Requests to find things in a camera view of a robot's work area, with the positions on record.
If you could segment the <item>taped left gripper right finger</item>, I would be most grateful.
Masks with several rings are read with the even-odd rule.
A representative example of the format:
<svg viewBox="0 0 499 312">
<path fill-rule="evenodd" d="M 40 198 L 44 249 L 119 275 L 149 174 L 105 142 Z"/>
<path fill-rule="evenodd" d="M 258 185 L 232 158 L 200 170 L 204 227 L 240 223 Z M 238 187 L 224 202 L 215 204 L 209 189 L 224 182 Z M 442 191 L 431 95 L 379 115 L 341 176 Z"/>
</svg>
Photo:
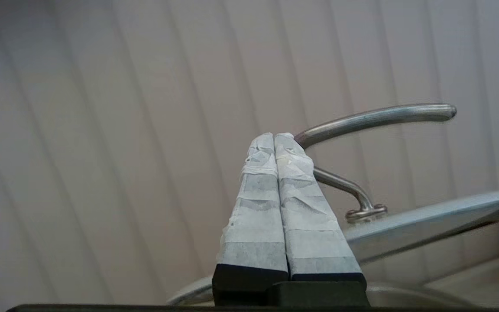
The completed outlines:
<svg viewBox="0 0 499 312">
<path fill-rule="evenodd" d="M 314 177 L 313 160 L 290 133 L 275 136 L 275 159 L 290 279 L 365 288 L 366 277 Z"/>
</svg>

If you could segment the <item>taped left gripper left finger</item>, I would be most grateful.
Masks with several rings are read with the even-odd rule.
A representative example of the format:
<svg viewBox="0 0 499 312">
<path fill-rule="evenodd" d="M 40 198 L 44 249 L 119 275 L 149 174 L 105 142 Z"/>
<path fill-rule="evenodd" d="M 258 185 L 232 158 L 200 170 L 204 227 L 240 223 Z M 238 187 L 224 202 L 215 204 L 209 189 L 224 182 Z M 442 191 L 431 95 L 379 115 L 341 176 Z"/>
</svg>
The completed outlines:
<svg viewBox="0 0 499 312">
<path fill-rule="evenodd" d="M 220 239 L 214 303 L 266 305 L 269 289 L 288 280 L 274 138 L 263 133 L 248 148 L 240 189 Z"/>
</svg>

